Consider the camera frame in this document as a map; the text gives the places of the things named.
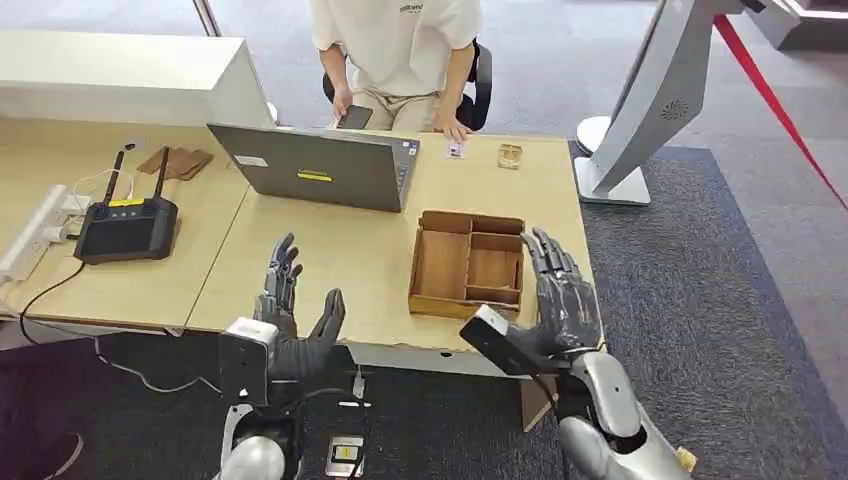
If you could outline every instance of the yellow label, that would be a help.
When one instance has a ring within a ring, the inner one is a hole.
[[[339,460],[356,460],[358,451],[359,449],[356,447],[339,445],[336,447],[336,458]]]
[[[321,182],[333,181],[333,177],[327,175],[325,172],[319,172],[317,170],[298,170],[297,176],[304,180],[318,180]]]
[[[109,202],[109,206],[110,207],[129,207],[130,205],[141,205],[142,203],[144,203],[143,198],[138,199],[138,200],[133,200],[133,199],[130,198],[130,199],[127,199],[127,200],[112,200],[111,202]]]

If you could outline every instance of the speaker grille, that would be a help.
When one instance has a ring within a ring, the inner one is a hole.
[[[689,104],[685,100],[677,99],[668,102],[660,113],[663,120],[680,120],[689,113]]]

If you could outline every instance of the smartphone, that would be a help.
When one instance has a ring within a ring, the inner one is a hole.
[[[371,119],[372,113],[374,113],[374,110],[371,110],[370,108],[351,105],[347,107],[347,114],[339,119],[339,123],[336,125],[336,128],[362,130],[365,128],[365,125],[368,124],[368,120]]]

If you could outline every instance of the card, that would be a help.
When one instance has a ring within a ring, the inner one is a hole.
[[[465,157],[465,145],[461,143],[449,143],[445,158],[462,159]]]

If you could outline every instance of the black office chair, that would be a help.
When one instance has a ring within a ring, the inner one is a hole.
[[[456,109],[456,118],[475,132],[486,124],[489,115],[489,102],[492,99],[492,52],[474,40],[474,62],[471,64],[471,72],[468,74],[468,82],[474,84],[474,99],[466,94],[462,95],[462,103]],[[331,103],[335,96],[335,89],[330,77],[324,74],[324,95]]]

